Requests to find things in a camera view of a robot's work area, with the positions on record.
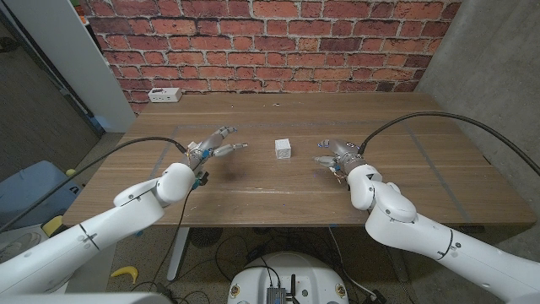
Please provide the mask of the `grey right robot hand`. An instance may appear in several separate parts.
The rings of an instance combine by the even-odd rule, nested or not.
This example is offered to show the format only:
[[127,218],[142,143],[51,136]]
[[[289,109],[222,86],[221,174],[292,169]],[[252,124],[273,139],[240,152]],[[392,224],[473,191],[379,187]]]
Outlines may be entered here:
[[353,169],[366,164],[365,159],[359,153],[359,146],[341,139],[324,139],[318,146],[329,149],[330,156],[316,156],[314,161],[318,164],[333,168],[348,175]]

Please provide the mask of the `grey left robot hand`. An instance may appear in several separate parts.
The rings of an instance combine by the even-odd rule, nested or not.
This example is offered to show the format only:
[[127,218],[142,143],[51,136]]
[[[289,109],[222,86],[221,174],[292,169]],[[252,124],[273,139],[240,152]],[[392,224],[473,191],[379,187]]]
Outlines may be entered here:
[[226,137],[235,132],[236,128],[223,126],[202,142],[198,144],[191,143],[188,146],[187,152],[181,160],[181,163],[195,171],[196,169],[201,169],[203,164],[211,157],[225,156],[237,149],[246,148],[248,143],[223,145],[223,141]]

